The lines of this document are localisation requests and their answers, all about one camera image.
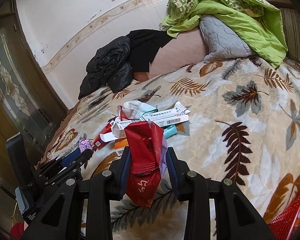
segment metal screw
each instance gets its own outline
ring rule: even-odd
[[[195,177],[195,176],[197,176],[197,173],[195,172],[195,171],[188,171],[187,172],[187,175],[189,176],[189,177]]]
[[[74,179],[68,179],[68,180],[66,181],[66,184],[67,184],[68,186],[72,186],[74,183],[75,183],[75,180],[74,180]]]
[[[224,179],[223,183],[226,184],[227,186],[230,186],[232,184],[232,180],[231,179]]]
[[[105,170],[105,171],[102,172],[102,175],[105,176],[105,177],[108,177],[108,176],[111,175],[111,173],[112,172],[110,170]]]

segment black device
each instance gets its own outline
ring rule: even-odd
[[[28,166],[21,139],[20,135],[13,137],[7,148],[22,183],[20,191],[35,209],[26,211],[33,219],[20,240],[79,240],[85,199],[89,200],[85,239],[111,240],[110,200],[120,201],[125,194],[131,168],[129,147],[109,170],[80,181],[80,166],[91,157],[90,150],[82,152],[61,172],[62,161],[57,160],[32,173],[17,170]],[[191,171],[185,161],[178,160],[172,147],[166,153],[166,163],[176,198],[189,201],[184,240],[210,239],[210,198],[215,201],[218,240],[275,240],[262,217],[230,179],[205,179]]]

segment beige blanket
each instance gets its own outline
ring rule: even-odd
[[[83,98],[45,158],[51,160],[93,140],[116,115],[117,105],[140,100],[159,110],[180,101],[191,113],[167,139],[178,158],[206,178],[231,178],[266,222],[300,194],[300,73],[286,64],[276,71],[263,59],[198,63],[131,84],[113,94],[99,89]],[[89,179],[119,158],[114,143],[95,150],[82,166]],[[183,239],[187,203],[179,203],[166,172],[151,209],[127,196],[111,202],[114,239]],[[214,211],[211,212],[214,222]],[[82,231],[85,231],[85,214]],[[214,238],[215,224],[211,226]]]

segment blanket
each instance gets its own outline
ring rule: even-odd
[[[273,67],[288,51],[281,12],[265,0],[169,0],[168,6],[171,12],[162,24],[174,38],[195,28],[201,14],[213,14]]]
[[[119,93],[100,88],[80,100],[43,160],[73,151],[83,138],[93,140],[116,115],[117,105],[129,100],[160,111],[176,101],[186,106],[189,121],[177,125],[168,146],[204,177],[232,179],[266,222],[300,195],[300,73],[287,64],[275,70],[259,57],[190,64],[134,82]],[[113,142],[94,149],[81,167],[83,178],[90,179],[118,158]],[[187,202],[175,199],[168,172],[150,209],[136,206],[126,195],[110,206],[114,239],[183,239]],[[214,216],[212,208],[212,239]]]

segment purple crumpled object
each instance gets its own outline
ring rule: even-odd
[[[80,152],[83,152],[86,149],[92,150],[92,142],[88,139],[82,139],[79,141]]]

